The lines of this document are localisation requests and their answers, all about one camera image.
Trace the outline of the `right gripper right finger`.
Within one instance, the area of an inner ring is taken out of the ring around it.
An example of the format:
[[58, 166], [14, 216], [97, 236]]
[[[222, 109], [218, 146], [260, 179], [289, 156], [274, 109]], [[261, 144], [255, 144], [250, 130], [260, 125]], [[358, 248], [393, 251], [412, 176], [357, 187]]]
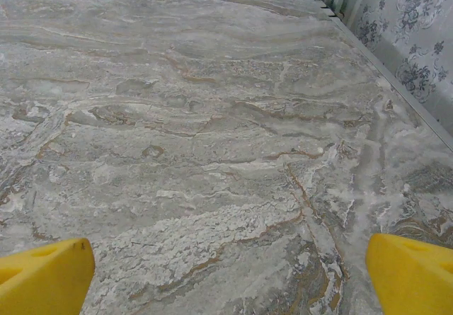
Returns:
[[452, 249], [373, 234], [365, 260], [384, 314], [452, 314]]

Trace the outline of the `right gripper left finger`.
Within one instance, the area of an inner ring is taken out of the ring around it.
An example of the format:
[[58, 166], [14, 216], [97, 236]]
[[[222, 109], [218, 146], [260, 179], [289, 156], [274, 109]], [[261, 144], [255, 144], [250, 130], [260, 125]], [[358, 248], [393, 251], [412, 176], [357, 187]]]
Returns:
[[1, 258], [2, 314], [79, 314], [95, 273], [88, 239], [68, 239]]

